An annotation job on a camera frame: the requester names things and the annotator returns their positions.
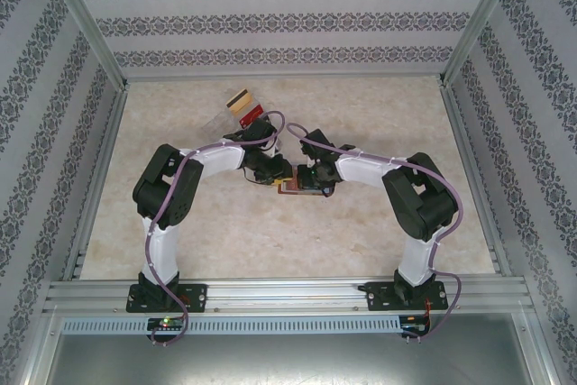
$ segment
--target metal strip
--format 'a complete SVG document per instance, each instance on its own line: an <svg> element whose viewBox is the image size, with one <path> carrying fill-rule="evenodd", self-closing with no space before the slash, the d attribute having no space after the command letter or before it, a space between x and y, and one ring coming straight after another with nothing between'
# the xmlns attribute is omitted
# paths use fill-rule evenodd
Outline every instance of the metal strip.
<svg viewBox="0 0 577 385"><path fill-rule="evenodd" d="M423 313L415 311L370 312L365 294L358 287L367 281L385 278L315 280L185 280L208 286L206 312L191 316L398 316ZM452 300L456 284L440 279ZM125 312L128 289L133 281L53 282L43 307L44 315L158 316ZM533 310L527 285L522 278L494 275L464 276L463 292L456 314L517 313Z"/></svg>
<svg viewBox="0 0 577 385"><path fill-rule="evenodd" d="M75 277L79 277L82 270L82 266L78 265L78 254L81 250L85 250L88 246L88 241L90 240L90 234L92 233L92 227L96 220L96 211L98 210L98 204L100 202L100 197L102 196L102 190L105 187L106 173L108 172L108 166L110 165L110 160L112 159L112 152L114 149L114 143L116 142L116 135L118 134L118 129L120 128L120 122L124 113L124 105L126 104L126 98L128 96L128 85L124 90L119 91L121 95L116 98L113 108L113 118L110 120L108 130L105 133L104 147L101 150L101 155L96 165L96 176L90 184L88 196L87 196L87 206L80 220L80 227L78 228L79 235L74 240L72 244L72 249L70 251L69 261L66 264L66 269L64 270L63 279L72 280Z"/></svg>
<svg viewBox="0 0 577 385"><path fill-rule="evenodd" d="M559 385L561 382L545 343L536 313L523 311L511 315L511 317L515 324L517 338L525 357L531 381L535 384Z"/></svg>
<svg viewBox="0 0 577 385"><path fill-rule="evenodd" d="M500 274L501 273L501 267L499 266L499 258L497 257L497 254L495 253L495 246L494 245L488 245L488 246L489 246L490 261L493 263L493 268L495 268L495 272Z"/></svg>
<svg viewBox="0 0 577 385"><path fill-rule="evenodd" d="M446 86L451 85L459 74L461 66L467 59L473 44L481 33L481 29L487 20L489 20L490 14L498 1L499 0L480 0L475 12L472 14L471 20L467 23L461 38L457 42L451 58L447 62L443 74L443 82Z"/></svg>
<svg viewBox="0 0 577 385"><path fill-rule="evenodd" d="M278 71L267 73L243 73L237 74L205 74L198 76L169 76L169 75L148 75L146 77L130 77L128 83L149 83L149 82L166 82L166 81L198 81L198 80L227 80L232 78L250 78L250 79L274 79L274 78L386 78L386 77L431 77L433 73L427 72L315 72L310 73L287 73L280 74Z"/></svg>
<svg viewBox="0 0 577 385"><path fill-rule="evenodd" d="M20 385L46 384L64 319L59 317L41 317L40 323L34 332L31 351L26 358L23 374L19 377Z"/></svg>
<svg viewBox="0 0 577 385"><path fill-rule="evenodd" d="M457 143L457 149L459 150L459 155L461 155L465 174L469 181L472 198L475 207L477 208L477 213L479 214L481 228L485 233L485 239L487 240L487 244L494 248L501 274L510 276L512 275L512 272L508 265L507 255L505 254L505 249L503 248L497 225L493 219L493 214L490 211L489 202L484 193L481 174L479 173L479 168L475 163L471 144L467 140L467 134L465 132L463 120L459 116L459 111L457 110L453 91L449 87L445 86L440 86L440 89L444 101L444 107L449 117L449 123L453 129L454 139Z"/></svg>
<svg viewBox="0 0 577 385"><path fill-rule="evenodd" d="M114 54L106 44L105 38L100 32L95 19L92 17L84 0L64 0L70 12L74 16L78 27L86 36L90 47L94 50L98 61L102 64L108 77L110 77L115 90L122 88L124 76Z"/></svg>
<svg viewBox="0 0 577 385"><path fill-rule="evenodd" d="M144 335L145 317L90 317L66 319L64 335ZM398 316L302 317L193 317L187 335L302 335L400 333ZM179 331L160 331L175 335Z"/></svg>
<svg viewBox="0 0 577 385"><path fill-rule="evenodd" d="M80 279L80 274L82 273L82 265L84 265L84 260L86 257L87 257L87 251L86 250L80 250L78 252L78 257L76 259L76 264L74 266L72 278L67 279L67 280Z"/></svg>

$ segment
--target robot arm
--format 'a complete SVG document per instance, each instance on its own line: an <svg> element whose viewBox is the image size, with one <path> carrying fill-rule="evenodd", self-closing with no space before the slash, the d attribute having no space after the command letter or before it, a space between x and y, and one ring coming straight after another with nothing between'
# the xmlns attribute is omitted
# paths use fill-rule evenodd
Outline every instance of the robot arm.
<svg viewBox="0 0 577 385"><path fill-rule="evenodd" d="M308 133L306 138L334 147L320 130ZM298 166L301 188L334 189L338 182L355 181L386 190L397 221L408 235L403 258L395 271L395 293L405 304L420 298L435 281L430 258L436 240L458 210L453 196L438 180L398 164L364 158L351 145L341 149L357 151L360 156L338 154L306 142L301 145L308 157L306 166ZM422 152L395 160L405 160L441 175ZM417 192L416 187L424 189Z"/></svg>
<svg viewBox="0 0 577 385"><path fill-rule="evenodd" d="M265 139L276 132L274 126L263 119L255 120L249 128L225 136L225 142L252 142ZM168 144L161 145L151 158L133 191L133 200L142 217L146 233L152 219L158 214L167 196L172 178L190 150L178 150ZM240 168L252 170L255 181L271 184L275 179L290 178L292 166L277 153L275 141L263 145L214 147L194 155L184 166L177 188L151 234L149 253L154 269L162 283L175 292L179 284L176 263L179 223L188 215L200 180L226 170ZM138 277L141 295L146 304L169 308L172 300L154 279L150 266L144 263Z"/></svg>

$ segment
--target metal floor panel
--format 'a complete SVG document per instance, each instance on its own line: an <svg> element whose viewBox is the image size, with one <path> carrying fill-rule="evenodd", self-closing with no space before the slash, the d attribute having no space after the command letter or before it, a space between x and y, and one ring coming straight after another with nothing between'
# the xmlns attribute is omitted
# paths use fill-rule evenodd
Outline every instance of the metal floor panel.
<svg viewBox="0 0 577 385"><path fill-rule="evenodd" d="M459 315L435 338L390 334L191 335L154 347L137 335L62 335L53 385L531 383L510 315Z"/></svg>

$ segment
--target beige floor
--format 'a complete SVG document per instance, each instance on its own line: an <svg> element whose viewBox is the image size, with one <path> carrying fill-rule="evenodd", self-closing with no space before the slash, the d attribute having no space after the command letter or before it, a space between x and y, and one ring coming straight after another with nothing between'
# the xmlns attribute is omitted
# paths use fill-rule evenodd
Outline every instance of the beige floor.
<svg viewBox="0 0 577 385"><path fill-rule="evenodd" d="M434 78L231 79L131 85L81 278L134 279L144 234L131 194L162 143L206 144L201 127L248 87L337 146L387 156L431 155L463 197L462 227L444 240L435 266L494 272L463 166ZM284 132L283 153L302 162ZM392 275L405 240L382 190L344 182L330 198L278 195L239 170L206 179L180 227L182 278Z"/></svg>

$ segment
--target purple cable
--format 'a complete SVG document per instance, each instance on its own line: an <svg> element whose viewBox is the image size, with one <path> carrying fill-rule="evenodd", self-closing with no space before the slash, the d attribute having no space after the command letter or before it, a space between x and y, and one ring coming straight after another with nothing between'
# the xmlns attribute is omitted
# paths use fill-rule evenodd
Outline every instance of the purple cable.
<svg viewBox="0 0 577 385"><path fill-rule="evenodd" d="M445 232L440 234L439 237L436 239L436 243L433 244L433 248L431 249L431 255L429 256L429 262L428 262L428 267L433 272L435 272L437 275L441 275L441 276L445 276L445 277L453 277L455 279L455 281L457 282L457 292L455 293L453 302L451 303L449 308L447 308L446 313L444 314L441 321L437 324L437 326L434 329L432 329L428 334L419 338L419 341L426 340L428 337L433 335L441 327L442 324L444 324L444 322L447 320L449 315L451 315L451 312L456 307L457 301L459 300L459 297L461 296L462 283L461 283L461 279L459 278L459 276L457 274L453 274L452 272L441 272L441 271L435 270L435 268L433 268L433 261L435 260L435 255L436 255L436 251L437 251L437 248L439 246L439 243L441 242L441 240L443 238L445 238L446 236L448 236L449 234L454 232L457 229L457 227L459 227L459 225L461 224L461 221L463 220L463 202L461 200L461 197L459 197L459 193L457 193L457 190L449 182L447 182L447 180L445 178L443 178L442 176L433 172L432 170L426 169L424 167L421 167L421 166L418 166L416 164L412 164L410 162L403 161L403 160L395 160L393 158L381 157L379 155L371 155L370 153L364 153L363 151L360 151L360 152L345 151L343 149L335 148L334 146L328 146L326 144L315 142L315 141L310 140L304 136L298 135L297 133L295 133L293 128L298 128L299 130L301 130L305 133L308 133L307 129L304 126L289 122L287 124L287 131L289 133L291 133L292 135L294 135L295 137L297 137L300 141L308 143L308 144L312 144L313 146L316 146L318 148L326 149L328 151L338 152L338 153L341 153L343 155L350 155L352 157L361 157L362 156L362 157L368 158L370 160L378 160L378 161L384 161L386 163L398 164L399 166L409 167L410 169L418 170L422 173L425 173L426 175L430 176L431 178L434 178L434 179L438 180L439 182L441 182L449 190L449 192L453 196L455 202L457 202L457 210L459 211L459 214L457 216L457 220L454 222L453 225L451 225L451 227L449 227Z"/></svg>
<svg viewBox="0 0 577 385"><path fill-rule="evenodd" d="M252 144L263 144L263 143L266 143L270 140L275 140L279 136L280 132L285 127L285 115L283 113L279 112L278 110L270 110L269 112L263 113L260 117L264 117L264 116L268 116L268 115L280 116L280 128L273 135L271 135L270 137L267 137L266 139L254 140L252 142L219 142L219 143L213 143L213 144L208 144L207 146L203 146L201 148L198 148L198 149L195 149L195 150L189 152L184 157L184 159L182 159L182 161L180 162L179 168L177 169L177 172L175 173L174 178L172 179L172 184L170 185L169 192L164 197L164 201L162 202L162 205L160 206L158 214L154 217L154 219L152 219L151 225L150 225L148 232L146 234L146 244L144 245L144 253L146 255L146 262L148 263L148 267L151 270L152 277L154 277L154 279L156 280L158 285L172 299L174 299L174 301L179 305L180 308L182 308L182 318L184 319L184 322L185 322L184 325L182 326L182 329L180 330L180 333L176 337L174 337L172 340L169 340L167 342L162 343L162 345L165 347L170 345L170 344L176 343L187 332L187 329L188 329L188 310L187 310L187 306L185 306L184 302L182 302L179 299L179 297L177 297L162 282L158 272L154 269L154 263L152 263L152 258L151 258L151 238L152 238L152 234L154 234L154 229L156 228L156 224L159 222L160 218L164 215L166 208L169 207L170 200L172 199L172 195L174 194L174 189L176 188L177 183L179 182L180 174L182 173L182 170L184 169L184 166L187 164L188 160L190 160L192 157L194 157L197 153L202 152L202 151L206 151L208 149L222 148L222 147L229 147L230 148L230 147L239 147L239 146L246 146L246 145L252 145ZM158 343L156 340L154 340L154 335L156 334L156 332L159 329L160 328L154 328L152 330L152 333L151 333L152 344Z"/></svg>

